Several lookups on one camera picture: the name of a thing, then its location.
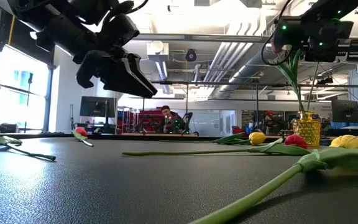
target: glass vase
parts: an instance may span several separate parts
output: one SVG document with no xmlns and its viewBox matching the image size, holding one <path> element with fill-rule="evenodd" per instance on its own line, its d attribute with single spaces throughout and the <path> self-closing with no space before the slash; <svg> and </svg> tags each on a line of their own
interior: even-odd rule
<svg viewBox="0 0 358 224">
<path fill-rule="evenodd" d="M 293 123 L 293 133 L 301 136 L 308 146 L 320 146 L 321 121 L 313 120 L 313 111 L 299 112 L 300 119 Z"/>
</svg>

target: black table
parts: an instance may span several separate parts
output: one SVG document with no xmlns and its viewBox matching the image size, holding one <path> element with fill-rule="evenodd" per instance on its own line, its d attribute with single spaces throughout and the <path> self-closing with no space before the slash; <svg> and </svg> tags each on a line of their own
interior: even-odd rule
<svg viewBox="0 0 358 224">
<path fill-rule="evenodd" d="M 247 195 L 299 157 L 121 156 L 227 149 L 200 143 L 26 139 L 56 162 L 0 152 L 0 223 L 188 223 Z M 358 223 L 358 172 L 298 174 L 233 223 Z"/>
</svg>

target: person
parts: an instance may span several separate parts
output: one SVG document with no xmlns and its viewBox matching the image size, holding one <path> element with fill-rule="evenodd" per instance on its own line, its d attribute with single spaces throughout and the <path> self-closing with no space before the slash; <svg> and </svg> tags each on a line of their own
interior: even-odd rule
<svg viewBox="0 0 358 224">
<path fill-rule="evenodd" d="M 164 115 L 164 119 L 160 123 L 160 129 L 164 133 L 173 133 L 177 130 L 178 133 L 183 132 L 182 118 L 178 113 L 171 111 L 171 108 L 167 105 L 161 107 L 161 112 Z M 180 127 L 175 129 L 175 121 L 179 122 Z"/>
</svg>

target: monitor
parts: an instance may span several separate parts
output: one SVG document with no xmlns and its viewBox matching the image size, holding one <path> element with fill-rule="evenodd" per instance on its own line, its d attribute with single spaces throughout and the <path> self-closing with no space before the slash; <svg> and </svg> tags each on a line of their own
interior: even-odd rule
<svg viewBox="0 0 358 224">
<path fill-rule="evenodd" d="M 81 99 L 80 116 L 114 118 L 116 116 L 115 112 L 115 98 L 83 96 Z"/>
<path fill-rule="evenodd" d="M 358 104 L 356 101 L 332 100 L 333 121 L 358 123 Z"/>
</svg>

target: yellow tulip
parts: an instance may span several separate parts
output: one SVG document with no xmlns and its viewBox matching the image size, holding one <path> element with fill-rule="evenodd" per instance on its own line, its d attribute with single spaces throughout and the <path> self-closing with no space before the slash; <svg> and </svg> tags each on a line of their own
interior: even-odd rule
<svg viewBox="0 0 358 224">
<path fill-rule="evenodd" d="M 249 135 L 249 140 L 254 146 L 263 143 L 266 139 L 266 135 L 260 132 L 254 132 Z"/>
<path fill-rule="evenodd" d="M 346 149 L 358 149 L 358 136 L 339 136 L 331 142 L 330 147 L 344 147 Z"/>
</svg>

